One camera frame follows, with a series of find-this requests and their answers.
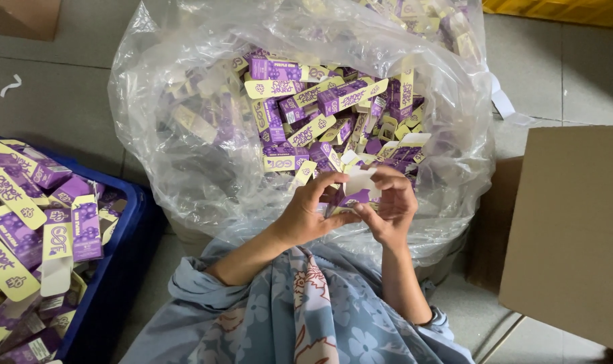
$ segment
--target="cardboard box flap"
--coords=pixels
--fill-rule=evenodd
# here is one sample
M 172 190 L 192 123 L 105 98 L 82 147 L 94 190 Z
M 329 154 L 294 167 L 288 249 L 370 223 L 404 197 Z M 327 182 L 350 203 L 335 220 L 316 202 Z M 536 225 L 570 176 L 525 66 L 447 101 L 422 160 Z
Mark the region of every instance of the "cardboard box flap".
M 613 126 L 529 130 L 499 300 L 613 349 Z

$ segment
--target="hand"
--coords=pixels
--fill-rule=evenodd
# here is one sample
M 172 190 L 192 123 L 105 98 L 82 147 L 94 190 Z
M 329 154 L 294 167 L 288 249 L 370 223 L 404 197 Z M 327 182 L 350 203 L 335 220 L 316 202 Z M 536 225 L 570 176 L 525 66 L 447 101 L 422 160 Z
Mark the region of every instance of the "hand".
M 378 166 L 372 181 L 382 191 L 378 213 L 367 203 L 357 203 L 354 211 L 383 247 L 401 248 L 407 245 L 408 228 L 418 208 L 412 184 L 402 173 L 387 166 Z
M 348 179 L 349 175 L 343 173 L 325 172 L 306 186 L 297 187 L 282 216 L 268 230 L 286 246 L 294 246 L 317 239 L 345 224 L 360 222 L 355 214 L 336 214 L 325 219 L 316 211 L 318 202 L 329 202 L 333 197 L 335 189 L 329 185 L 344 183 Z

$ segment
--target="left hand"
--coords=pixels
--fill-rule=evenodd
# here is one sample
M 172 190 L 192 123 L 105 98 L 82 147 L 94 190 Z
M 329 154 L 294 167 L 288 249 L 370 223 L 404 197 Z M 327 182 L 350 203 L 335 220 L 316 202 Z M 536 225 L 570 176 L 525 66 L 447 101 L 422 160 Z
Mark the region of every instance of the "left hand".
M 349 175 L 343 173 L 325 172 L 306 186 L 297 187 L 282 216 L 268 227 L 269 232 L 287 246 L 295 246 L 317 239 L 345 224 L 360 222 L 361 218 L 356 214 L 336 214 L 325 218 L 316 211 L 318 202 L 329 202 L 333 197 L 335 189 L 329 185 L 344 183 L 348 179 Z M 325 190 L 330 194 L 323 195 Z

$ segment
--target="brown cardboard box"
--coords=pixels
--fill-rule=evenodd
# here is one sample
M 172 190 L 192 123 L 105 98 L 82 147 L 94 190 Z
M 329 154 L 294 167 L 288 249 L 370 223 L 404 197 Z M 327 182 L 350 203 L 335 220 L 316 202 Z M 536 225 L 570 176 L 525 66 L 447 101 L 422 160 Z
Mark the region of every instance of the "brown cardboard box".
M 613 126 L 529 130 L 499 300 L 613 349 Z
M 53 40 L 61 0 L 0 0 L 0 35 Z
M 468 244 L 471 258 L 466 280 L 497 294 L 505 266 L 506 244 L 516 204 L 522 157 L 501 159 L 491 177 L 491 188 L 482 195 L 471 223 Z

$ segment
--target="right hand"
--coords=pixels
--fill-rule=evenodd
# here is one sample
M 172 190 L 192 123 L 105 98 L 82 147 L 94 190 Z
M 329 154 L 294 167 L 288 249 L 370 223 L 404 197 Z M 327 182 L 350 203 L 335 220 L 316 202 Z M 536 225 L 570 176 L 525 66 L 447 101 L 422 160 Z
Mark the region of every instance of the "right hand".
M 382 191 L 378 213 L 367 203 L 355 204 L 354 211 L 383 248 L 401 248 L 408 244 L 408 228 L 418 208 L 410 180 L 388 166 L 378 166 L 371 179 Z

